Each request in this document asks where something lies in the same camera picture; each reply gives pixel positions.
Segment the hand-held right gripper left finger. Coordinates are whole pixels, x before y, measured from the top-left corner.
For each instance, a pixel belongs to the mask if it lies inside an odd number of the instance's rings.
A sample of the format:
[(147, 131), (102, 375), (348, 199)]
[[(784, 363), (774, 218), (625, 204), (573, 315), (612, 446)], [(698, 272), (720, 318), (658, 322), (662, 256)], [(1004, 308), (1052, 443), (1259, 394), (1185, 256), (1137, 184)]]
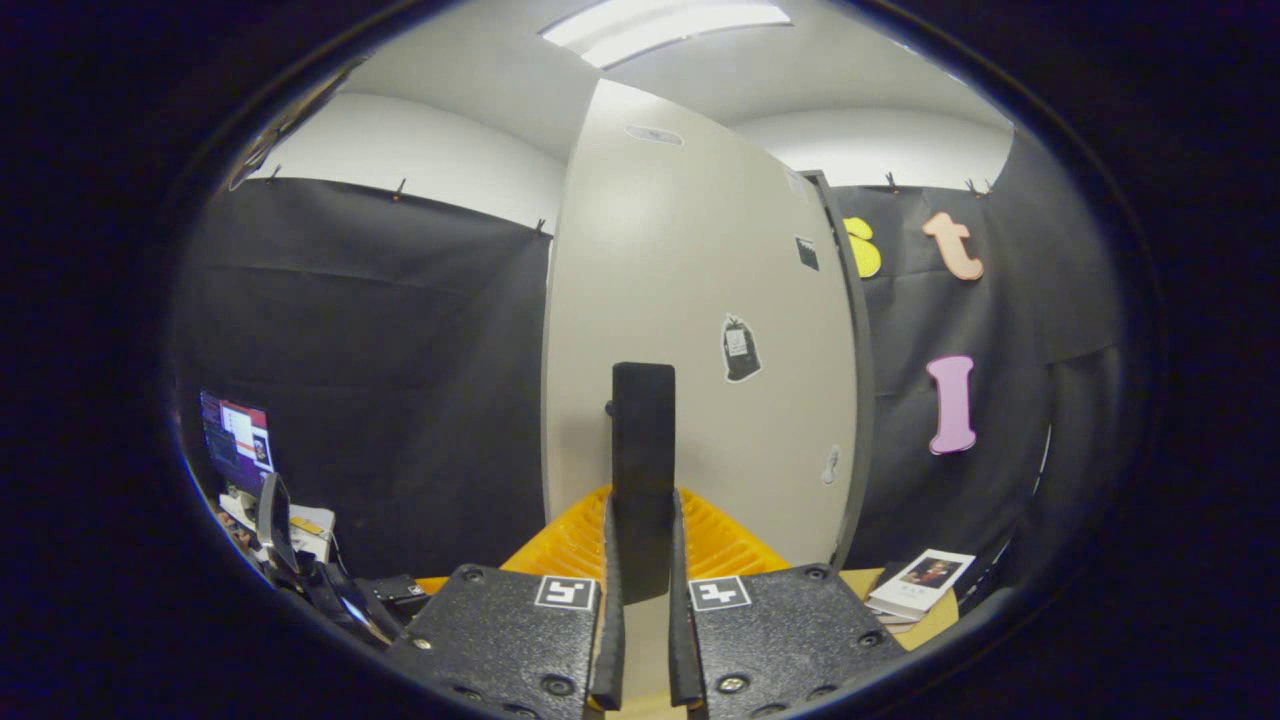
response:
[(498, 568), (466, 564), (388, 650), (422, 688), (485, 719), (602, 719), (621, 706), (625, 611), (609, 488)]

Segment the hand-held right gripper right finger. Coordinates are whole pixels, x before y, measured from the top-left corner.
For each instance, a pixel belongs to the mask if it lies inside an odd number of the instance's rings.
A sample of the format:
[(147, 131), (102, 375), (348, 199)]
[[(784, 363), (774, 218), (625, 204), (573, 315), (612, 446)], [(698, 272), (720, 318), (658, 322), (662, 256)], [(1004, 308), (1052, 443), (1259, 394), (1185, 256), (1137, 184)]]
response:
[(669, 696), (690, 719), (792, 719), (856, 693), (908, 651), (827, 564), (765, 547), (673, 493)]

